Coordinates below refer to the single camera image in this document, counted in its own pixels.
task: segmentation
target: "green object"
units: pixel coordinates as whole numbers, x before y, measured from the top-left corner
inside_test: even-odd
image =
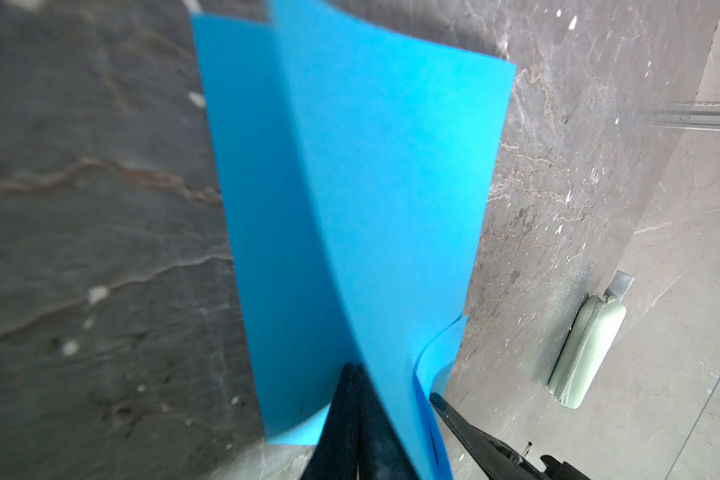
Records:
[[[549,381],[550,393],[563,406],[579,408],[625,315],[626,307],[613,295],[592,295],[581,307]]]

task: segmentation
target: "paper sheet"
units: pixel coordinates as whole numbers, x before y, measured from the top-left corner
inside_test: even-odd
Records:
[[[265,434],[316,442],[362,362],[422,480],[450,478],[426,398],[464,331],[514,66],[271,8],[192,19]]]

